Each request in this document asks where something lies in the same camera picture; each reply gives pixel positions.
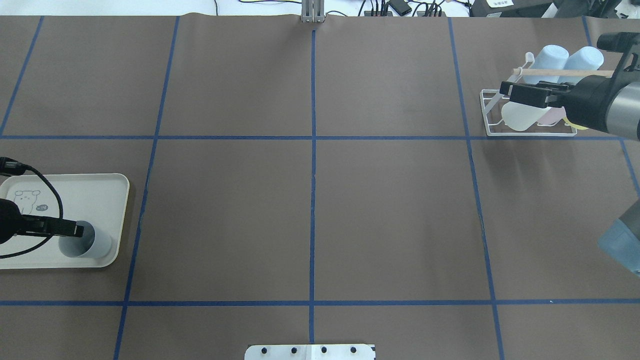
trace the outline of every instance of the white label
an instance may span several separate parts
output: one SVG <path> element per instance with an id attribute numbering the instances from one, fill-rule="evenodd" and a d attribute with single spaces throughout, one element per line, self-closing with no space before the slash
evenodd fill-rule
<path id="1" fill-rule="evenodd" d="M 513 6 L 513 0 L 486 0 L 490 8 L 503 8 L 505 6 Z"/>

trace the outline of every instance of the black connector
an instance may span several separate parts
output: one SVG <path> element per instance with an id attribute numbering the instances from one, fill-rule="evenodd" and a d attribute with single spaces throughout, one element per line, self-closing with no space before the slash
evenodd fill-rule
<path id="1" fill-rule="evenodd" d="M 411 6 L 404 0 L 389 0 L 387 2 L 400 16 L 405 16 L 411 12 Z"/>
<path id="2" fill-rule="evenodd" d="M 18 176 L 27 171 L 27 166 L 11 158 L 0 157 L 0 175 Z"/>

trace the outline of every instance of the black box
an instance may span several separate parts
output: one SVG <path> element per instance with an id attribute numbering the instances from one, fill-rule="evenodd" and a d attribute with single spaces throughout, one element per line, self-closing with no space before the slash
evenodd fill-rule
<path id="1" fill-rule="evenodd" d="M 487 0 L 476 0 L 469 16 L 473 17 L 542 17 L 553 0 L 511 0 L 513 5 L 492 8 Z"/>

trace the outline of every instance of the metal bracket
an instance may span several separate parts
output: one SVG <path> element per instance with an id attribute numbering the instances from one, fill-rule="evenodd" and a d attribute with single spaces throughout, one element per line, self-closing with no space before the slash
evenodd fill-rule
<path id="1" fill-rule="evenodd" d="M 324 22 L 324 0 L 302 0 L 302 22 Z"/>

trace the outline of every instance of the cartoon bear print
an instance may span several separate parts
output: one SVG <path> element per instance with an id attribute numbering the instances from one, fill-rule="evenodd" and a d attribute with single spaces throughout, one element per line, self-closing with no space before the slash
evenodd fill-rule
<path id="1" fill-rule="evenodd" d="M 29 215 L 33 211 L 33 205 L 38 200 L 40 190 L 18 190 L 15 192 L 13 202 L 18 205 L 23 215 Z"/>

